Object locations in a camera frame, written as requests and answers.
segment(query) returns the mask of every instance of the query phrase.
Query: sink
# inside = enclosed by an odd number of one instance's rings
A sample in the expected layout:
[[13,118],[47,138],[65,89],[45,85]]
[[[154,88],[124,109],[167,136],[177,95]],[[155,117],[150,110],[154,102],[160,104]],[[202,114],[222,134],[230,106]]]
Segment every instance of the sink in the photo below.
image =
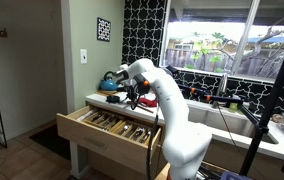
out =
[[[218,109],[211,107],[192,107],[189,106],[189,121],[195,123],[202,123],[209,127],[228,131],[226,124],[231,133],[252,138],[254,136],[254,126],[245,116],[239,117],[236,114],[223,111],[223,117]],[[278,141],[270,134],[264,134],[263,142],[270,144],[278,144]]]

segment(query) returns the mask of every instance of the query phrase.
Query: tea kettle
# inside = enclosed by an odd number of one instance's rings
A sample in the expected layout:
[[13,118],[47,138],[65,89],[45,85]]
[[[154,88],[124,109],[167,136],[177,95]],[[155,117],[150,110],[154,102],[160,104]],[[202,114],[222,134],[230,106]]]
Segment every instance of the tea kettle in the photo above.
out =
[[118,85],[112,80],[111,76],[113,75],[112,71],[108,71],[104,74],[103,80],[100,82],[100,88],[104,91],[115,91],[118,88]]

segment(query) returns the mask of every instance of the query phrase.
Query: window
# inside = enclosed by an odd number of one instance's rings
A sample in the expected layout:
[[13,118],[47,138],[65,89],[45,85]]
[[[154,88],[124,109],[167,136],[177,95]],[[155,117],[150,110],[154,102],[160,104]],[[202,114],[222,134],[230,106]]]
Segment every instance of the window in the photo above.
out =
[[284,59],[284,1],[260,0],[246,26],[254,2],[172,0],[161,65],[275,78]]

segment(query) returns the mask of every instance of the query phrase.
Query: floor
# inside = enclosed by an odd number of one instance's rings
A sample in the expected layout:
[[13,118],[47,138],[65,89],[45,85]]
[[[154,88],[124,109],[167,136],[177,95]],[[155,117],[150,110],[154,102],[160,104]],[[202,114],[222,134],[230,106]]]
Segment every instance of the floor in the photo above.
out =
[[[69,160],[29,139],[31,135],[55,123],[55,121],[49,122],[11,139],[7,142],[7,149],[0,149],[0,180],[76,180],[70,176]],[[82,179],[111,180],[112,178],[91,169]]]

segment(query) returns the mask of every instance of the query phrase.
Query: drawer handle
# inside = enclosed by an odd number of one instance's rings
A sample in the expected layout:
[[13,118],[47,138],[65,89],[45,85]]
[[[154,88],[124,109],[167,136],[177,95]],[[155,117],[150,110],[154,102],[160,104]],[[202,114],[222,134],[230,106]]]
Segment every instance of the drawer handle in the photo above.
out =
[[94,145],[98,146],[99,148],[104,149],[104,150],[106,150],[106,148],[108,147],[108,146],[105,145],[105,144],[96,142],[96,141],[94,141],[94,140],[92,140],[92,139],[89,139],[89,138],[87,138],[87,137],[85,137],[85,138],[83,138],[83,139],[86,140],[86,141],[88,141],[88,142],[90,142],[91,144],[94,144]]

